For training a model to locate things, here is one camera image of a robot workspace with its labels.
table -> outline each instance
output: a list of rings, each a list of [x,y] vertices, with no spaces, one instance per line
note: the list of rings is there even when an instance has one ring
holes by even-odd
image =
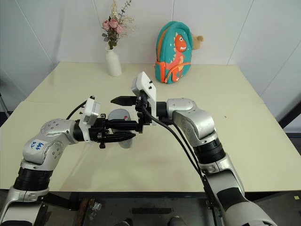
[[[0,128],[0,188],[17,176],[23,145],[41,126],[65,118],[90,95],[108,114],[117,96],[133,95],[132,80],[145,71],[157,87],[157,100],[186,97],[214,118],[219,138],[246,192],[301,189],[301,158],[236,65],[192,65],[177,84],[154,78],[153,65],[122,65],[110,77],[104,64],[60,63]],[[134,107],[127,109],[137,120]],[[79,119],[78,113],[72,119]],[[79,143],[66,147],[49,184],[51,191],[203,192],[184,151],[161,126],[146,126],[131,149],[118,144]]]

handwritten label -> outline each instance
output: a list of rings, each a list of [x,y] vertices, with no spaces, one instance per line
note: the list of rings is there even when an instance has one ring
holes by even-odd
[[[29,145],[32,150],[40,150],[46,144],[46,141],[34,139]]]

white wall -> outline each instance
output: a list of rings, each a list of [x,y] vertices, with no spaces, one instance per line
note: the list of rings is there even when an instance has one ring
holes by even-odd
[[[9,110],[58,62],[104,62],[100,23],[111,3],[0,1],[0,89]],[[135,31],[116,51],[124,63],[154,63],[161,27],[182,21],[205,37],[192,62],[238,64],[280,119],[301,99],[300,12],[300,0],[133,0],[127,13],[135,17]],[[301,129],[298,120],[290,127]]]

pink rose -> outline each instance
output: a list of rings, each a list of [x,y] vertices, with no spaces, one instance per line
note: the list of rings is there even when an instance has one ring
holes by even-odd
[[[108,20],[103,21],[102,23],[103,29],[108,31],[110,29],[110,24]]]
[[[111,28],[116,28],[118,26],[118,21],[116,19],[111,19],[110,26]]]
[[[115,31],[116,31],[118,34],[121,34],[121,33],[123,32],[122,26],[118,25],[118,26],[115,28]]]

dinosaur backpack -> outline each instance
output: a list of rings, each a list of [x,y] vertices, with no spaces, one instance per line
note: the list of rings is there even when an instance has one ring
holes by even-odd
[[[163,83],[179,81],[190,69],[191,53],[192,34],[188,26],[177,21],[167,23],[156,44],[156,79]]]

